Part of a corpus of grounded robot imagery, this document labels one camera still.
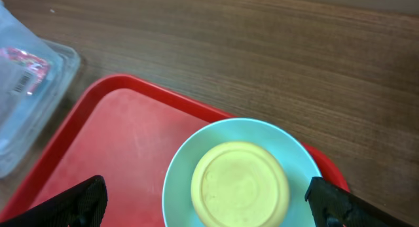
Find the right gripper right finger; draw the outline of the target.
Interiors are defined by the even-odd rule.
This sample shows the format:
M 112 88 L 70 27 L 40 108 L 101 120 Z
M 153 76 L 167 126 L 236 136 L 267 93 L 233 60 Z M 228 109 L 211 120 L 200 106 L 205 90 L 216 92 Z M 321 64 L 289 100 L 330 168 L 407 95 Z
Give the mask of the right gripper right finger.
M 412 227 L 321 177 L 305 194 L 316 227 Z

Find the yellow plastic cup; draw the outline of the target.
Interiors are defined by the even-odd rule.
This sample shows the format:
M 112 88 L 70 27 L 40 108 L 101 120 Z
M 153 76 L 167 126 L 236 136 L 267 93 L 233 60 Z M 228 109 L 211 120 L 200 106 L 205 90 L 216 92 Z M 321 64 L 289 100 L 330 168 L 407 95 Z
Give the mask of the yellow plastic cup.
M 279 226 L 291 198 L 277 159 L 259 145 L 230 141 L 211 148 L 191 181 L 194 210 L 205 226 Z

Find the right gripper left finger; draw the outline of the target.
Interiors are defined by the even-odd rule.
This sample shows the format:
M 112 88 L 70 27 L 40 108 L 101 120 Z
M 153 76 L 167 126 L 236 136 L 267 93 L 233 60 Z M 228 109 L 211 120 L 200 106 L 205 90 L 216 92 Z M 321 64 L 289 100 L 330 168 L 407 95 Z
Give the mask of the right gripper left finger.
M 107 201 L 104 178 L 95 175 L 2 222 L 1 227 L 100 227 Z

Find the red snack wrapper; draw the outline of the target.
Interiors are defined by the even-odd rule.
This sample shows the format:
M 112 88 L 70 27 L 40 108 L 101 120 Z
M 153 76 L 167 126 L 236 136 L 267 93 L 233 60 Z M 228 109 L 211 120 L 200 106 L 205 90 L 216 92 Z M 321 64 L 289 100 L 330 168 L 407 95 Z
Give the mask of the red snack wrapper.
M 52 67 L 50 61 L 15 47 L 1 48 L 1 56 L 25 67 L 35 75 L 35 82 L 29 87 L 29 90 L 27 91 L 28 95 L 32 95 L 33 92 L 36 91 Z

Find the green bowl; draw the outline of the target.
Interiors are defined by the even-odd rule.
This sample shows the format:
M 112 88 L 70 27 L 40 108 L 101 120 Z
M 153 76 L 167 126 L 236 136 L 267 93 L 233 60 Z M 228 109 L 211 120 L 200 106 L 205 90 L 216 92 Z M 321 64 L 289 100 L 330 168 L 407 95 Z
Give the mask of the green bowl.
M 308 151 L 281 128 L 252 118 L 211 123 L 192 134 L 175 153 L 164 179 L 162 213 L 166 226 L 202 226 L 192 206 L 191 180 L 198 161 L 212 147 L 227 141 L 247 141 L 265 148 L 283 167 L 291 189 L 291 203 L 283 226 L 314 227 L 304 196 L 312 177 L 321 171 Z

